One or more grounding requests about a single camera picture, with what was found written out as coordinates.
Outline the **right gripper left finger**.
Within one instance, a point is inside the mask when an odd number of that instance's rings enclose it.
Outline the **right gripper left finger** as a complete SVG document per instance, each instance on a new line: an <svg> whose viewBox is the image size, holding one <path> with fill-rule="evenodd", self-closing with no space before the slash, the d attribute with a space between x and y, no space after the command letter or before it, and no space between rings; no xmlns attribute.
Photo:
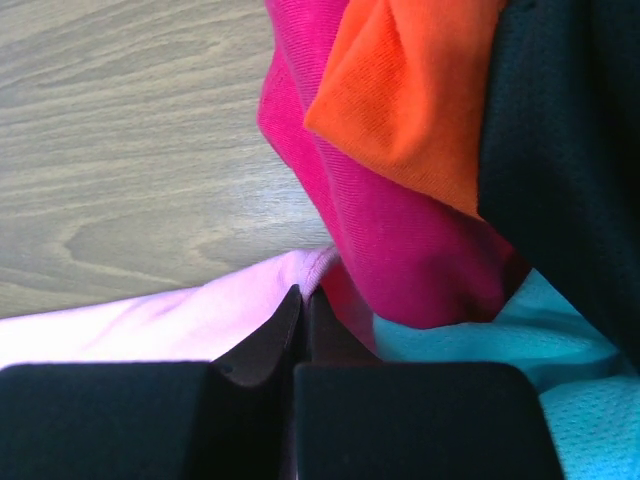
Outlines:
<svg viewBox="0 0 640 480"><path fill-rule="evenodd" d="M5 479L291 479L302 295L212 362L23 364L1 373Z"/></svg>

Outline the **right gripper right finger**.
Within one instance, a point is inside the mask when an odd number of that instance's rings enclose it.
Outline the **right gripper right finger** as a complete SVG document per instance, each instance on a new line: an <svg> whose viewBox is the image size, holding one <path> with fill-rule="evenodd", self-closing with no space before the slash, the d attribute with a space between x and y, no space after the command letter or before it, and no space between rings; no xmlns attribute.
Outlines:
<svg viewBox="0 0 640 480"><path fill-rule="evenodd" d="M294 371L302 479L560 479L537 394L501 363L385 363L336 317L307 310Z"/></svg>

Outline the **pink t shirt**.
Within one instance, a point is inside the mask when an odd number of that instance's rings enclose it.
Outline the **pink t shirt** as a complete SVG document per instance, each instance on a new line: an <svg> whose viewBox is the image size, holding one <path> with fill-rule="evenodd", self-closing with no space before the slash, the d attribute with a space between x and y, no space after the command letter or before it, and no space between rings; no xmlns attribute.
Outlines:
<svg viewBox="0 0 640 480"><path fill-rule="evenodd" d="M265 323L293 286L323 287L336 316L373 348L372 313L333 247L295 250L205 285L4 319L1 365L215 360Z"/></svg>

